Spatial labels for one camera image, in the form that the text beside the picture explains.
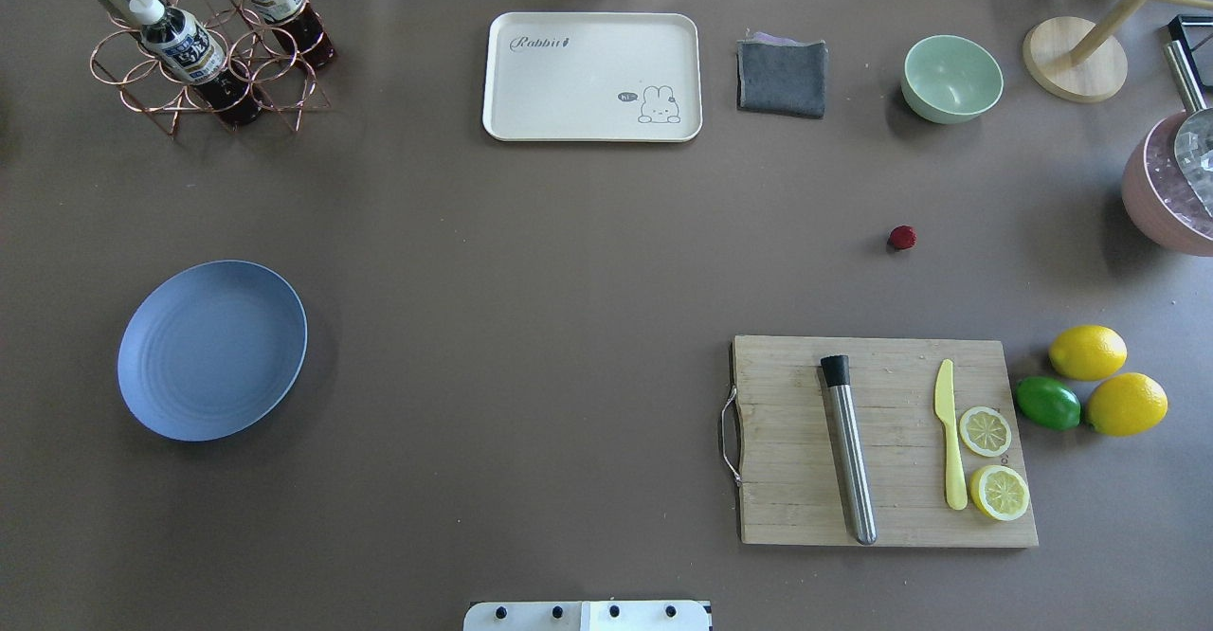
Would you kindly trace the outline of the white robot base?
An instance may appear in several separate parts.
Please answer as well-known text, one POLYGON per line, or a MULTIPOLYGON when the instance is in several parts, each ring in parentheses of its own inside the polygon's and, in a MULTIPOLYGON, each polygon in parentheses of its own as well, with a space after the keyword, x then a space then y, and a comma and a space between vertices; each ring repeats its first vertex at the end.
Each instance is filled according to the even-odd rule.
POLYGON ((712 630, 710 602, 602 599, 480 602, 469 606, 463 630, 712 630))

